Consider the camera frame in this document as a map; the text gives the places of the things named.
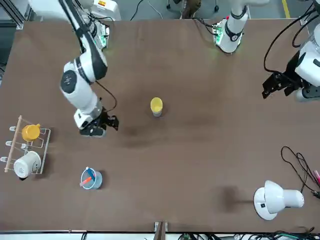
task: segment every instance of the yellow floor stripe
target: yellow floor stripe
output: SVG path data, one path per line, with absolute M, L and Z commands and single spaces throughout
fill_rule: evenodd
M 282 5 L 283 5 L 285 18 L 290 19 L 291 17 L 290 17 L 290 12 L 289 12 L 287 1 L 286 0 L 282 0 Z

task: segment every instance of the white mug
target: white mug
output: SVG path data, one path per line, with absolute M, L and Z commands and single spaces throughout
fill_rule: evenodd
M 35 151 L 29 151 L 14 162 L 15 174 L 21 178 L 27 178 L 31 173 L 36 172 L 41 167 L 41 158 Z

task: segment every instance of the yellow cup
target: yellow cup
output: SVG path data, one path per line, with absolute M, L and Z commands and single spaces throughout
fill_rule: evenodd
M 40 124 L 37 125 L 26 125 L 22 131 L 22 138 L 27 142 L 31 142 L 37 139 L 40 135 Z
M 153 113 L 153 116 L 160 117 L 162 113 L 163 103 L 159 97 L 154 97 L 151 100 L 150 107 Z

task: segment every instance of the lamp base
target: lamp base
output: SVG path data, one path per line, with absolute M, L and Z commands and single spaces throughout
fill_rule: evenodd
M 265 188 L 260 187 L 254 193 L 253 203 L 256 213 L 264 220 L 274 219 L 278 213 L 269 213 L 265 201 Z

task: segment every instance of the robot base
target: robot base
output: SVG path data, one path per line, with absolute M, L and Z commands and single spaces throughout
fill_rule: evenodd
M 241 38 L 243 33 L 238 37 L 236 41 L 231 41 L 230 37 L 227 35 L 225 31 L 225 24 L 227 23 L 227 19 L 223 19 L 213 26 L 213 42 L 217 47 L 219 47 L 224 53 L 231 54 L 233 53 L 237 47 L 241 43 Z
M 269 213 L 265 201 L 265 188 L 260 187 L 254 193 L 253 203 L 256 213 L 264 220 L 274 219 L 278 213 Z

